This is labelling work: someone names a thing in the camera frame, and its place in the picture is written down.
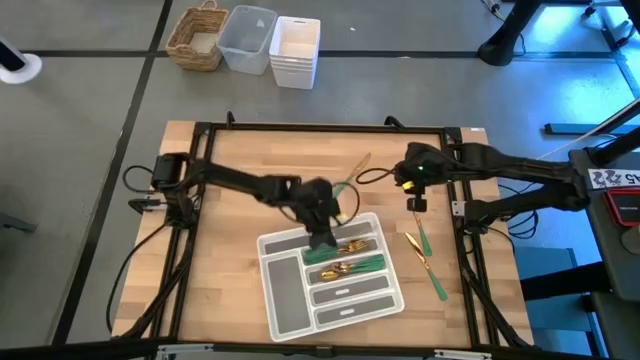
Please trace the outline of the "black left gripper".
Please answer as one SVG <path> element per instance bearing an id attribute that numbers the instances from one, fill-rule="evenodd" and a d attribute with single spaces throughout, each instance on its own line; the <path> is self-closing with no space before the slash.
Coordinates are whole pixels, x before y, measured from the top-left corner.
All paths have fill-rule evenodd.
<path id="1" fill-rule="evenodd" d="M 336 248 L 337 240 L 330 228 L 334 208 L 331 183 L 320 177 L 305 182 L 296 181 L 290 187 L 289 195 L 291 200 L 288 207 L 309 232 L 310 249 L 316 250 L 322 244 Z"/>

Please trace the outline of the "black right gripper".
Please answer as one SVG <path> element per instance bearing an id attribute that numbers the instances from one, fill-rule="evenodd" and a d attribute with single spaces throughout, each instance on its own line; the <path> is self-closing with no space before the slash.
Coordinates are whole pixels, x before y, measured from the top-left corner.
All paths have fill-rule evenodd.
<path id="1" fill-rule="evenodd" d="M 405 157 L 394 166 L 394 180 L 405 194 L 424 194 L 425 188 L 441 185 L 453 179 L 451 158 L 438 148 L 424 143 L 410 142 Z M 427 210 L 427 201 L 421 197 L 407 199 L 407 210 Z"/>

